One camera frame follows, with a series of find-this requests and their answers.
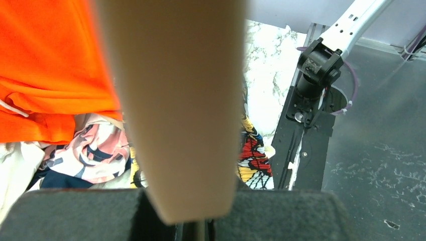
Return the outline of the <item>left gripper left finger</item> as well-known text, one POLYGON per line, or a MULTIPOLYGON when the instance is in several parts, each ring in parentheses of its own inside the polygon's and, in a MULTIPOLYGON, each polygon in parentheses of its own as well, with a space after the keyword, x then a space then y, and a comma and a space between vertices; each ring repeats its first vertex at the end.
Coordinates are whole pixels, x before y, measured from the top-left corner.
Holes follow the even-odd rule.
POLYGON ((30 191, 12 206, 1 240, 175 240, 140 189, 30 191))

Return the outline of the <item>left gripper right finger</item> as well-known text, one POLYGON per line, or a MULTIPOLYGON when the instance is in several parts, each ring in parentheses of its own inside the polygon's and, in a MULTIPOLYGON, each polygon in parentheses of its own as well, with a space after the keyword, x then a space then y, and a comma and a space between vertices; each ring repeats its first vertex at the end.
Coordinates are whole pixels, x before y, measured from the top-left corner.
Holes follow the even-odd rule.
POLYGON ((212 229, 214 240, 356 240, 335 195, 252 190, 241 180, 230 213, 214 219, 212 229))

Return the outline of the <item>comic print shorts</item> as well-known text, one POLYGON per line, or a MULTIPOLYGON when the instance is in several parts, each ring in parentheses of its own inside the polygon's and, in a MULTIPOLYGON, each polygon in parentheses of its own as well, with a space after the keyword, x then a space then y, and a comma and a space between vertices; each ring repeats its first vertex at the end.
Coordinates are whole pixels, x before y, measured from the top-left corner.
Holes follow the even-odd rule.
POLYGON ((269 159, 275 154, 275 149, 265 145, 262 135, 249 119, 248 86, 245 77, 242 77, 242 103, 241 144, 237 161, 237 177, 242 182, 239 188, 272 190, 274 182, 269 159))

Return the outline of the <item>cream hanger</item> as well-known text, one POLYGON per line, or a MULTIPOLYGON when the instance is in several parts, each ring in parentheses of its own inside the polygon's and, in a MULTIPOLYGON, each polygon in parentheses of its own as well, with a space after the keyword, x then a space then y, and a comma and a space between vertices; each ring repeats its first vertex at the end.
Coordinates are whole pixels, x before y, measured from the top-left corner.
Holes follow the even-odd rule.
POLYGON ((94 1, 148 196, 167 224, 227 214, 246 1, 94 1))

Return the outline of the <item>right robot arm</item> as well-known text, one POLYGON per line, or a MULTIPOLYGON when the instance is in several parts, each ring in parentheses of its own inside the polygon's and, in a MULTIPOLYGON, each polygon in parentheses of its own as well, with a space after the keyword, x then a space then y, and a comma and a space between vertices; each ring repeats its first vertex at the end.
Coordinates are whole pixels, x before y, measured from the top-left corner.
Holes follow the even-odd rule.
POLYGON ((324 110, 331 85, 341 76, 340 68, 364 32, 391 4, 387 0, 354 1, 348 9, 302 52, 301 73, 291 95, 288 118, 309 129, 324 110))

